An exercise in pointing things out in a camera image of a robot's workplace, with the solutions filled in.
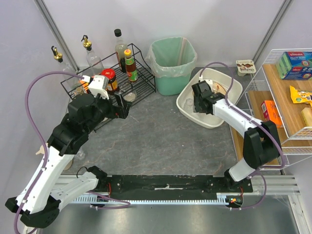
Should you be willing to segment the glass jar with rice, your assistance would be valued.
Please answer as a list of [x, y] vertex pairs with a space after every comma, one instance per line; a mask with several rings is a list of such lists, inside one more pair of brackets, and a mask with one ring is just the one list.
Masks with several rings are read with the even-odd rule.
[[137, 93], [131, 82], [127, 82], [120, 87], [121, 94], [126, 101], [134, 102], [137, 98]]

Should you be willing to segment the floral ceramic plate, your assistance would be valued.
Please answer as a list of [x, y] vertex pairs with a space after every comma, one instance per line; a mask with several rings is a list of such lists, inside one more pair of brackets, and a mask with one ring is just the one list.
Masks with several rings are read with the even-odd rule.
[[213, 81], [213, 92], [225, 95], [227, 90], [218, 82]]

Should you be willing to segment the red lid sauce jar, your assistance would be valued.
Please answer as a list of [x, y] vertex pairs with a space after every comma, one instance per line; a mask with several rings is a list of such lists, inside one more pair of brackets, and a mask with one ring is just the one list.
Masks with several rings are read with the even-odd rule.
[[113, 69], [104, 69], [101, 72], [101, 75], [108, 78], [108, 84], [106, 86], [106, 90], [108, 94], [113, 95], [115, 92], [119, 92], [120, 88], [117, 82], [116, 73]]

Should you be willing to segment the yellow cap chili sauce bottle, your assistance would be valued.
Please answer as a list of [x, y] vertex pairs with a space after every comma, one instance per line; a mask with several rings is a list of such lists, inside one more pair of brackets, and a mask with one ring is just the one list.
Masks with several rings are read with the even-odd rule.
[[125, 67], [130, 82], [136, 82], [138, 80], [137, 67], [130, 49], [124, 50]]

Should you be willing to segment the glass oil bottle gold spout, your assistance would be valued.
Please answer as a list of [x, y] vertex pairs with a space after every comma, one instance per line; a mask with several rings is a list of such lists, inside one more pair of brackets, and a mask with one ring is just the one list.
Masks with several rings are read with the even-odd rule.
[[89, 40], [87, 35], [83, 35], [82, 37], [83, 47], [86, 49], [87, 55], [86, 60], [93, 72], [94, 75], [100, 75], [104, 70], [101, 58], [97, 55], [97, 53], [92, 48], [92, 43]]

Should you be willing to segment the clear plastic cup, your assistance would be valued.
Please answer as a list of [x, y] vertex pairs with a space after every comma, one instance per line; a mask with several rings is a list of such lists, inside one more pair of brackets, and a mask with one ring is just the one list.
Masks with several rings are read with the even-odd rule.
[[85, 152], [82, 149], [79, 149], [75, 155], [75, 158], [83, 160], [85, 158]]
[[193, 98], [186, 99], [183, 108], [186, 112], [192, 113], [194, 111], [194, 99]]

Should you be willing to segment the dark soy sauce bottle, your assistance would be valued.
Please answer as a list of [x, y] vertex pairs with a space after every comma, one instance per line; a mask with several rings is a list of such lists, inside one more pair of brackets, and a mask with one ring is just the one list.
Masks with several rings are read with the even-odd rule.
[[127, 44], [124, 43], [122, 38], [122, 32], [120, 29], [115, 29], [114, 34], [116, 37], [116, 45], [115, 45], [115, 52], [118, 60], [118, 65], [121, 72], [126, 73], [126, 65], [125, 65], [125, 55], [124, 51], [128, 49]]

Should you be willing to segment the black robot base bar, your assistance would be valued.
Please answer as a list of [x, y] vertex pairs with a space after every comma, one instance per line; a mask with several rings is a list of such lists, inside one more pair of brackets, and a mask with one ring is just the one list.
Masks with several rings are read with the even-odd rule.
[[95, 188], [112, 198], [212, 198], [216, 193], [252, 193], [250, 180], [229, 185], [213, 175], [112, 175]]

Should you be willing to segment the white plastic basin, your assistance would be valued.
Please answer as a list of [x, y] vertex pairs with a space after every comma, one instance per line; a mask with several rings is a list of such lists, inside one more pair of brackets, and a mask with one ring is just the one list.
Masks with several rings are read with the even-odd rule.
[[[182, 90], [182, 92], [179, 94], [179, 96], [176, 99], [176, 105], [180, 112], [189, 120], [193, 121], [194, 123], [208, 128], [213, 129], [216, 127], [219, 127], [224, 121], [218, 117], [215, 117], [213, 115], [206, 115], [201, 113], [195, 113], [195, 112], [186, 112], [183, 108], [184, 103], [186, 99], [193, 98], [193, 90], [192, 85], [198, 82], [200, 71], [198, 71], [189, 81], [189, 83], [185, 86], [185, 88]], [[215, 82], [218, 82], [221, 84], [226, 90], [229, 88], [231, 84], [232, 78], [220, 71], [217, 71], [212, 68], [206, 68], [204, 72], [202, 73], [204, 78], [212, 79]], [[243, 92], [243, 87], [241, 83], [237, 80], [234, 80], [234, 83], [232, 85], [232, 88], [229, 91], [228, 99], [233, 104], [237, 103], [240, 95]]]

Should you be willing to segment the chocolate pudding cup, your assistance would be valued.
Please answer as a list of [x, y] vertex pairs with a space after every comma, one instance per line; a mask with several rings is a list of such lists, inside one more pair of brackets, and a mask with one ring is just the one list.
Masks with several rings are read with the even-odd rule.
[[237, 74], [241, 77], [245, 76], [246, 74], [256, 73], [254, 61], [251, 59], [237, 60], [236, 65], [237, 65]]

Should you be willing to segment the clear trash bag liner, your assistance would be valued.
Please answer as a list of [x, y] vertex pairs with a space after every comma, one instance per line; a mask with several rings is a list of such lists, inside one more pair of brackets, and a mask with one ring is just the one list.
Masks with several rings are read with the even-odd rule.
[[197, 62], [197, 52], [186, 38], [170, 37], [154, 41], [146, 61], [156, 77], [174, 78], [191, 73]]

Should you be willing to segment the beige pump soap bottle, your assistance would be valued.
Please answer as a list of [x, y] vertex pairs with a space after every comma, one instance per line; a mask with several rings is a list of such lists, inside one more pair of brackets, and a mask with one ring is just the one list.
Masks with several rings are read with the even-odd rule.
[[[41, 145], [39, 150], [35, 153], [35, 155], [43, 155], [44, 154], [44, 146]], [[73, 158], [67, 163], [67, 165], [65, 166], [65, 168], [63, 169], [64, 171], [67, 171], [70, 169], [70, 167], [73, 164]]]

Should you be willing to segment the green sponge pack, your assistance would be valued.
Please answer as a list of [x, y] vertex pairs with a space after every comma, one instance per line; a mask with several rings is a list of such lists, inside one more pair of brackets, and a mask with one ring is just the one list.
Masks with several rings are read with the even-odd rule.
[[278, 76], [284, 80], [312, 79], [312, 53], [301, 51], [284, 52], [275, 64]]

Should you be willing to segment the yellow snack bag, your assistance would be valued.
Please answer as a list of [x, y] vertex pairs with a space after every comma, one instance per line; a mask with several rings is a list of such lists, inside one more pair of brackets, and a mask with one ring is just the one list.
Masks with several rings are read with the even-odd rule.
[[312, 105], [312, 93], [309, 91], [302, 91], [290, 86], [291, 100], [294, 104], [308, 104]]

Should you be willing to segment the yellow sponge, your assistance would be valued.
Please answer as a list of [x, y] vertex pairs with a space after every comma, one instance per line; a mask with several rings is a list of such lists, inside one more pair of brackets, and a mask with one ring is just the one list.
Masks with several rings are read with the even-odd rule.
[[310, 107], [306, 107], [301, 111], [302, 118], [307, 127], [312, 127], [312, 109]]

